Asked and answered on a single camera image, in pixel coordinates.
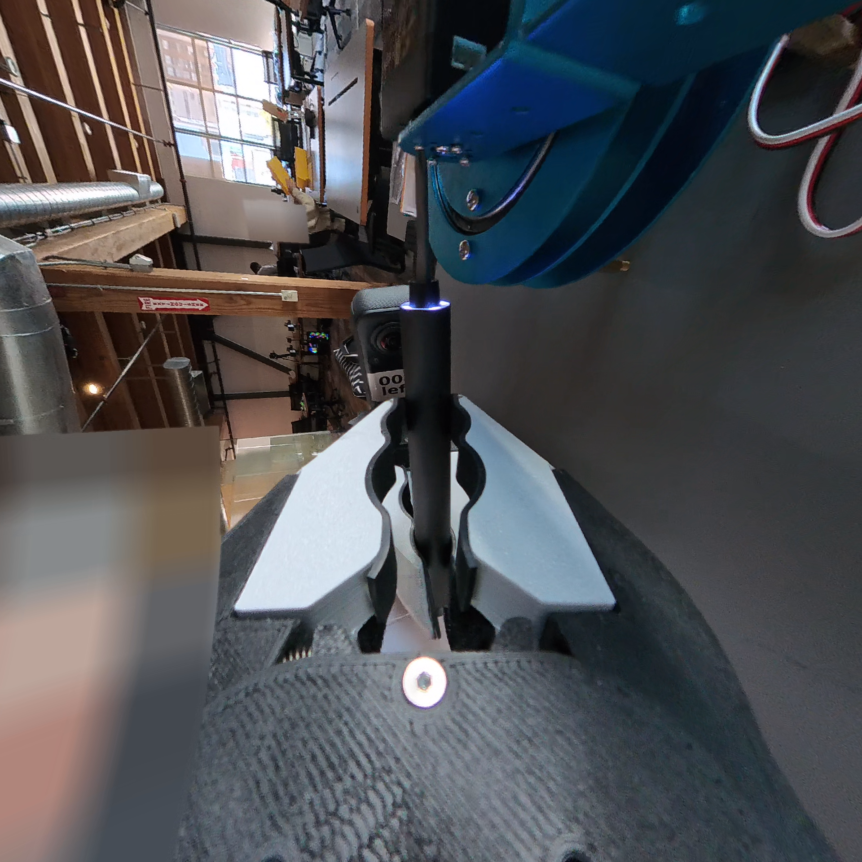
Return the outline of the long round metal duct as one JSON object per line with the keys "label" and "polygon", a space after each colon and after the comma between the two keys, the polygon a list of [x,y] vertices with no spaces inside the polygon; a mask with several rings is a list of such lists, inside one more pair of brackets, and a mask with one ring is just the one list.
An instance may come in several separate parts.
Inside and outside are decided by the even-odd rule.
{"label": "long round metal duct", "polygon": [[160,200],[165,190],[150,176],[110,170],[102,182],[1,184],[1,227],[51,221]]}

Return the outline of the small metal duct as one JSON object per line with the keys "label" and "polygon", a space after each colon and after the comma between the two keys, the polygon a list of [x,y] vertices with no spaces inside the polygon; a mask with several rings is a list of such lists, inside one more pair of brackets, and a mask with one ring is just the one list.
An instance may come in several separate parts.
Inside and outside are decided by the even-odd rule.
{"label": "small metal duct", "polygon": [[169,393],[176,411],[179,426],[201,426],[202,415],[192,377],[190,360],[181,357],[171,357],[163,364],[163,369],[167,374]]}

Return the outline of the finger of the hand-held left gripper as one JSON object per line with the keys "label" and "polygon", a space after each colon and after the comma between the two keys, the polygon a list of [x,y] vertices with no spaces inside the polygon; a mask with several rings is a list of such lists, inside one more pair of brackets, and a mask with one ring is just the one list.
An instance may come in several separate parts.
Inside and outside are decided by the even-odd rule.
{"label": "finger of the hand-held left gripper", "polygon": [[449,505],[440,525],[440,608],[467,609],[473,593],[473,552],[468,524],[470,505]]}
{"label": "finger of the hand-held left gripper", "polygon": [[439,641],[442,629],[439,620],[433,620],[423,562],[414,543],[413,518],[404,502],[409,490],[408,473],[404,468],[396,466],[395,483],[383,501],[390,516],[396,553],[396,598],[426,639]]}

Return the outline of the yellow box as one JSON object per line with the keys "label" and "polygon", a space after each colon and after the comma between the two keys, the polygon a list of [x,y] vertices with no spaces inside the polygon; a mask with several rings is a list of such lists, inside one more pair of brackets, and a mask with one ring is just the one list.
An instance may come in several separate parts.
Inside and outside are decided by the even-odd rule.
{"label": "yellow box", "polygon": [[314,186],[308,152],[302,147],[295,147],[291,158],[286,163],[274,156],[268,159],[265,164],[277,187],[286,194],[294,187],[312,189]]}

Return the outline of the multi-pane window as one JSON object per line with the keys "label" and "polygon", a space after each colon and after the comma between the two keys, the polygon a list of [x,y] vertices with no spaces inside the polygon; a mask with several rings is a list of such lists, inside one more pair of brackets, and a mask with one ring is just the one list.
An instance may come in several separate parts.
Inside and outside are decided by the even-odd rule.
{"label": "multi-pane window", "polygon": [[187,176],[274,186],[269,60],[231,40],[158,27],[167,97]]}

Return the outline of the black white striped cloth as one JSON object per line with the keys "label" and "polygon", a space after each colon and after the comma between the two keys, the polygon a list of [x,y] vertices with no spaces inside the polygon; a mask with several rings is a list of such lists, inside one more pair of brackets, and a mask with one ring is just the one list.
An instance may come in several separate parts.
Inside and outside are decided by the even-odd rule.
{"label": "black white striped cloth", "polygon": [[354,396],[367,399],[365,373],[361,364],[361,354],[354,336],[349,336],[333,350],[335,361],[347,376]]}

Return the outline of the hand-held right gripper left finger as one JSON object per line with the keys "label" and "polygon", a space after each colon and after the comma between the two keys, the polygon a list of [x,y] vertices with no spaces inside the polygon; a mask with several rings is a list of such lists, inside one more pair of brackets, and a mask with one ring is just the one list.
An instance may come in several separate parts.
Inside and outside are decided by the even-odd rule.
{"label": "hand-held right gripper left finger", "polygon": [[397,401],[380,404],[307,463],[266,538],[233,610],[239,617],[286,616],[314,629],[359,631],[385,624],[396,595],[391,518],[372,468],[391,443]]}

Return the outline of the dark grey desk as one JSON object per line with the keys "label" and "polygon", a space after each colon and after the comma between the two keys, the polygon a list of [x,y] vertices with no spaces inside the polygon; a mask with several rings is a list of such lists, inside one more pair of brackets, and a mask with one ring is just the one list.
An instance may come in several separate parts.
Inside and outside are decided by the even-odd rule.
{"label": "dark grey desk", "polygon": [[563,286],[453,300],[456,390],[553,465],[611,589],[451,657],[475,718],[445,859],[860,860],[860,240],[733,124]]}

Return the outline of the large metal duct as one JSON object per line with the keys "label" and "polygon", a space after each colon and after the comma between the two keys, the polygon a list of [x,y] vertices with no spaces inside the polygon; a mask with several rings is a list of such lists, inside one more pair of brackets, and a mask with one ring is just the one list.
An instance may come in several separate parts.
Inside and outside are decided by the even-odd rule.
{"label": "large metal duct", "polygon": [[1,238],[1,435],[81,429],[58,314],[34,253]]}

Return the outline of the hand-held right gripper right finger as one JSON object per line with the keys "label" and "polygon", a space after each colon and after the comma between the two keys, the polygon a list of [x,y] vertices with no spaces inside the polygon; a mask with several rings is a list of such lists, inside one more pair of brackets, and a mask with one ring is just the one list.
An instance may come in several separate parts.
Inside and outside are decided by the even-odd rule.
{"label": "hand-held right gripper right finger", "polygon": [[451,505],[470,503],[475,609],[495,630],[511,619],[542,631],[553,613],[609,611],[616,599],[576,520],[552,466],[458,396],[469,417],[466,447],[481,460],[477,479],[457,478],[463,450],[452,454]]}

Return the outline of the blue metal toy robot arm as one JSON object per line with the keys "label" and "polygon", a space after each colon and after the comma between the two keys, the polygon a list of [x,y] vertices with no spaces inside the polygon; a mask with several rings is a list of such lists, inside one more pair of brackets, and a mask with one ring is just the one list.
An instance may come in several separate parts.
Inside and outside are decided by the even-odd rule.
{"label": "blue metal toy robot arm", "polygon": [[437,260],[563,286],[711,156],[778,37],[852,2],[383,2],[382,132],[427,159]]}

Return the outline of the grey table with orange edge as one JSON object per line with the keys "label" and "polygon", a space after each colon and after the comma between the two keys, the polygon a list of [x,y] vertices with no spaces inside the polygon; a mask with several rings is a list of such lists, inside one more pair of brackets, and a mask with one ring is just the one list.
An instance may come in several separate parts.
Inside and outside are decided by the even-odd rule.
{"label": "grey table with orange edge", "polygon": [[373,41],[374,22],[363,19],[326,59],[323,90],[326,200],[359,225],[369,207]]}

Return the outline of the wooden beam with red sign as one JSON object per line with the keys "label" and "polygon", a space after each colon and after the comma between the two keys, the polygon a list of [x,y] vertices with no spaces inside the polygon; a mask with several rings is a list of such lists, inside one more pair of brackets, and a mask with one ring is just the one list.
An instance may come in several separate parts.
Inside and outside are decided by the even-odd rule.
{"label": "wooden beam with red sign", "polygon": [[187,315],[346,319],[351,315],[354,295],[359,290],[378,287],[310,277],[243,276],[166,268],[137,273],[61,264],[43,265],[40,270],[55,306],[64,313],[139,313],[144,311],[140,311],[138,296],[197,296],[210,302],[210,312]]}

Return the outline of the black electric screwdriver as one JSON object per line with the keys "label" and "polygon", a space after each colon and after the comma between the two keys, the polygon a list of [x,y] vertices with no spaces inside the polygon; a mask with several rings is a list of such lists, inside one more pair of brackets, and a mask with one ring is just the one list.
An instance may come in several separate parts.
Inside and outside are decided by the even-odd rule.
{"label": "black electric screwdriver", "polygon": [[414,542],[427,567],[446,566],[450,526],[450,307],[430,246],[427,158],[415,152],[415,276],[402,307]]}

